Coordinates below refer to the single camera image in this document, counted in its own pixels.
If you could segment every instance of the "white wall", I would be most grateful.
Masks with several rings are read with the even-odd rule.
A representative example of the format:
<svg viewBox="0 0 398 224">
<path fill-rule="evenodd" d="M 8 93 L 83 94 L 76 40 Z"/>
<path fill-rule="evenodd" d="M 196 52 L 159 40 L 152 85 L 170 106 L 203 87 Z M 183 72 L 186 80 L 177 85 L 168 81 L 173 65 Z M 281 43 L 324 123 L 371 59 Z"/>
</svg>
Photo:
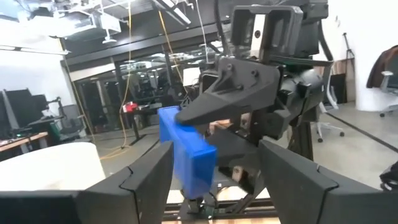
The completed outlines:
<svg viewBox="0 0 398 224">
<path fill-rule="evenodd" d="M 17 25 L 0 22 L 1 29 Z M 0 45 L 61 50 L 57 39 L 24 33 L 22 29 L 9 31 L 7 35 L 0 35 Z M 61 59 L 60 55 L 0 50 L 0 90 L 28 88 L 33 95 L 45 94 L 49 101 L 59 96 L 63 105 L 75 104 L 67 73 L 60 65 Z M 58 114 L 58 104 L 50 104 L 50 110 Z"/>
<path fill-rule="evenodd" d="M 329 5 L 330 16 L 323 21 L 323 30 L 335 60 L 345 58 L 343 32 L 347 32 L 350 47 L 356 55 L 357 109 L 380 111 L 398 103 L 397 97 L 382 93 L 378 88 L 366 88 L 369 73 L 378 56 L 398 44 L 398 1 L 329 0 Z"/>
</svg>

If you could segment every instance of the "blue plastic object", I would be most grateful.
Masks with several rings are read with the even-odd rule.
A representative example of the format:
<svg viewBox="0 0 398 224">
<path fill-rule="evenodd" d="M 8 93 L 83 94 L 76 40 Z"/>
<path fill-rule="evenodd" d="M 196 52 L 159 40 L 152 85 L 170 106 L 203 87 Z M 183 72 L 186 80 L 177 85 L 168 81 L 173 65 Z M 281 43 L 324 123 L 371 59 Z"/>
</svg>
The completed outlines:
<svg viewBox="0 0 398 224">
<path fill-rule="evenodd" d="M 160 141 L 174 142 L 174 174 L 184 196 L 195 199 L 210 191 L 216 166 L 216 147 L 209 145 L 192 126 L 175 122 L 178 106 L 159 109 Z"/>
</svg>

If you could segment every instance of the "cable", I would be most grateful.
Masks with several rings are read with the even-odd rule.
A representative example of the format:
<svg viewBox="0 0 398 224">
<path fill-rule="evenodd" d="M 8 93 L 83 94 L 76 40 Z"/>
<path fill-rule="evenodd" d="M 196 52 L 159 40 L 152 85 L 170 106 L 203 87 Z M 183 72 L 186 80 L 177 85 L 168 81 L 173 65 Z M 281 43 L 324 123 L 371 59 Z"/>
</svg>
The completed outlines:
<svg viewBox="0 0 398 224">
<path fill-rule="evenodd" d="M 174 54 L 174 53 L 173 53 L 172 46 L 171 46 L 171 44 L 170 44 L 169 35 L 167 34 L 167 31 L 166 31 L 166 25 L 164 24 L 162 12 L 161 12 L 160 10 L 159 10 L 158 12 L 159 12 L 160 22 L 162 23 L 164 35 L 166 36 L 167 45 L 169 46 L 169 49 L 170 49 L 170 53 L 171 53 L 171 54 Z M 176 66 L 178 76 L 180 77 L 182 87 L 183 87 L 184 90 L 185 90 L 185 93 L 186 93 L 185 96 L 186 96 L 186 95 L 188 94 L 188 91 L 187 91 L 187 89 L 185 88 L 185 86 L 183 85 L 183 79 L 182 79 L 180 70 L 178 69 L 177 61 L 176 61 L 175 58 L 173 58 L 173 61 L 174 61 L 174 65 Z"/>
<path fill-rule="evenodd" d="M 199 22 L 200 22 L 200 27 L 201 27 L 201 32 L 203 34 L 203 41 L 205 43 L 205 52 L 206 52 L 206 62 L 209 63 L 209 56 L 208 56 L 208 50 L 207 50 L 207 41 L 206 41 L 206 34 L 205 34 L 205 29 L 203 28 L 203 22 L 201 20 L 201 15 L 200 15 L 200 10 L 199 10 L 199 3 L 198 0 L 195 0 L 197 3 L 197 9 L 198 9 L 198 16 L 199 16 Z"/>
<path fill-rule="evenodd" d="M 228 45 L 225 39 L 225 35 L 223 32 L 223 26 L 221 25 L 221 19 L 220 19 L 220 9 L 219 9 L 219 4 L 218 4 L 218 0 L 214 0 L 214 18 L 216 20 L 216 26 L 217 26 L 217 32 L 218 35 L 221 39 L 221 43 L 223 45 L 223 55 L 228 55 L 229 51 L 228 51 Z"/>
<path fill-rule="evenodd" d="M 209 194 L 214 199 L 214 208 L 218 208 L 218 200 L 217 200 L 216 196 L 212 192 L 209 192 Z"/>
<path fill-rule="evenodd" d="M 129 7 L 128 7 L 128 11 L 129 11 L 129 38 L 131 39 L 131 30 L 132 30 L 132 22 L 131 22 L 131 1 L 128 2 L 128 6 L 129 6 Z M 63 59 L 64 59 L 64 61 L 65 61 L 65 65 L 66 65 L 66 68 L 67 68 L 67 72 L 68 72 L 68 74 L 70 74 L 70 69 L 69 69 L 68 62 L 67 62 L 67 60 L 66 60 L 66 57 L 63 56 Z M 131 63 L 131 50 L 129 51 L 129 64 L 130 64 L 130 63 Z M 127 82 L 126 82 L 126 91 L 124 92 L 124 98 L 123 98 L 123 101 L 122 101 L 121 106 L 120 106 L 120 109 L 119 109 L 119 119 L 120 119 L 120 122 L 121 122 L 122 131 L 123 131 L 123 137 L 124 137 L 123 145 L 122 145 L 122 146 L 118 146 L 118 147 L 114 147 L 114 148 L 109 149 L 109 150 L 113 150 L 113 149 L 117 149 L 117 150 L 115 150 L 115 151 L 113 151 L 113 152 L 110 152 L 109 154 L 107 154 L 107 155 L 105 155 L 105 156 L 103 156 L 103 157 L 100 157 L 100 159 L 110 159 L 110 158 L 112 158 L 112 157 L 116 157 L 116 156 L 119 156 L 119 155 L 124 154 L 124 153 L 127 152 L 127 150 L 125 150 L 124 152 L 121 152 L 121 153 L 118 153 L 118 154 L 113 155 L 114 153 L 119 152 L 120 150 L 124 149 L 124 148 L 126 147 L 126 143 L 127 143 L 127 134 L 126 134 L 126 129 L 125 129 L 125 127 L 124 127 L 124 123 L 123 123 L 123 118 L 122 118 L 121 112 L 122 112 L 122 110 L 123 110 L 123 105 L 124 105 L 124 103 L 126 102 L 127 93 L 128 93 L 128 89 L 129 89 L 130 76 L 131 76 L 131 71 L 129 70 L 128 77 L 127 77 Z M 78 99 L 78 104 L 79 104 L 79 106 L 80 106 L 80 109 L 81 109 L 81 111 L 82 111 L 82 113 L 83 113 L 83 117 L 85 118 L 85 121 L 86 121 L 86 123 L 87 123 L 88 129 L 90 130 L 91 136 L 93 137 L 93 144 L 95 145 L 95 144 L 96 144 L 95 135 L 94 135 L 94 132 L 93 132 L 93 130 L 92 130 L 92 128 L 91 128 L 90 123 L 88 122 L 88 118 L 87 118 L 87 116 L 86 116 L 86 114 L 85 114 L 85 112 L 84 112 L 84 110 L 83 110 L 83 106 L 82 106 L 80 97 L 79 97 L 79 95 L 78 95 L 78 93 L 77 93 L 77 88 L 76 88 L 75 82 L 72 82 L 72 86 L 73 86 L 73 91 L 74 91 L 74 93 L 75 93 L 75 96 L 76 96 L 76 98 Z"/>
<path fill-rule="evenodd" d="M 132 30 L 132 24 L 131 24 L 131 1 L 128 2 L 128 13 L 129 13 L 129 40 L 131 40 L 131 30 Z M 131 68 L 131 49 L 129 50 L 129 68 Z M 128 75 L 127 75 L 127 82 L 126 82 L 126 91 L 124 92 L 124 98 L 122 100 L 122 104 L 120 105 L 119 109 L 119 119 L 120 123 L 122 125 L 122 130 L 123 130 L 123 136 L 124 136 L 124 142 L 121 148 L 124 148 L 127 143 L 127 135 L 126 135 L 126 130 L 124 129 L 124 123 L 123 123 L 123 118 L 122 118 L 122 110 L 123 110 L 123 105 L 126 102 L 127 98 L 127 93 L 129 91 L 129 84 L 130 84 L 130 76 L 131 76 L 131 70 L 129 69 Z"/>
<path fill-rule="evenodd" d="M 333 55 L 330 52 L 329 46 L 326 43 L 325 40 L 325 35 L 323 34 L 323 29 L 322 29 L 322 21 L 318 22 L 318 38 L 319 42 L 321 43 L 321 47 L 323 49 L 323 53 L 325 53 L 326 58 L 328 61 L 332 62 L 333 61 Z"/>
</svg>

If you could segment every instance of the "concrete floor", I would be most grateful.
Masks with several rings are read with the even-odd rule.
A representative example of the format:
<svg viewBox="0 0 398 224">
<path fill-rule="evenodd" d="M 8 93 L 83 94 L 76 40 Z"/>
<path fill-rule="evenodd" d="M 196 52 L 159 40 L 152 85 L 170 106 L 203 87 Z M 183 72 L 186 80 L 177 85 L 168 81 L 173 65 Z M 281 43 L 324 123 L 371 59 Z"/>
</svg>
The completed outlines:
<svg viewBox="0 0 398 224">
<path fill-rule="evenodd" d="M 398 115 L 388 114 L 385 118 L 380 118 L 378 113 L 357 111 L 354 104 L 341 105 L 338 111 L 330 113 L 398 147 L 398 138 L 395 137 L 398 134 Z M 318 136 L 313 131 L 315 162 L 371 187 L 379 188 L 380 173 L 398 160 L 398 153 L 328 115 L 321 115 L 321 121 L 344 128 L 345 137 L 340 137 L 338 131 L 324 130 L 324 142 L 318 143 Z M 96 135 L 99 155 L 101 157 L 109 155 L 101 160 L 106 175 L 112 175 L 133 163 L 155 144 L 159 138 L 157 129 L 157 126 L 153 126 L 141 130 L 140 134 L 147 134 L 147 136 L 133 147 L 123 150 L 115 149 L 124 142 L 121 131 Z M 131 130 L 127 131 L 127 136 L 127 144 L 135 139 Z M 277 143 L 286 146 L 287 138 L 283 137 Z M 179 187 L 178 181 L 174 179 L 172 189 L 179 189 Z"/>
</svg>

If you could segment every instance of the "screw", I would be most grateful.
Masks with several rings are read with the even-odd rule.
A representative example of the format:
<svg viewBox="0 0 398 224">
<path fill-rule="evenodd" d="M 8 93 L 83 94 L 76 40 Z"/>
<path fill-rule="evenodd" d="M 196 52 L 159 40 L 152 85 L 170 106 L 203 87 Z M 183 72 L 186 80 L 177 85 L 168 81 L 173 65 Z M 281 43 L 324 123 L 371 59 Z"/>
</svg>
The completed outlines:
<svg viewBox="0 0 398 224">
<path fill-rule="evenodd" d="M 254 36 L 255 36 L 256 38 L 259 38 L 260 35 L 261 35 L 261 32 L 260 32 L 259 30 L 256 30 L 256 31 L 254 32 Z"/>
<path fill-rule="evenodd" d="M 232 66 L 232 64 L 227 64 L 226 68 L 227 68 L 229 71 L 231 71 L 231 70 L 233 69 L 233 66 Z"/>
<path fill-rule="evenodd" d="M 253 70 L 253 71 L 251 71 L 251 74 L 254 75 L 254 77 L 258 77 L 259 76 L 259 71 Z"/>
</svg>

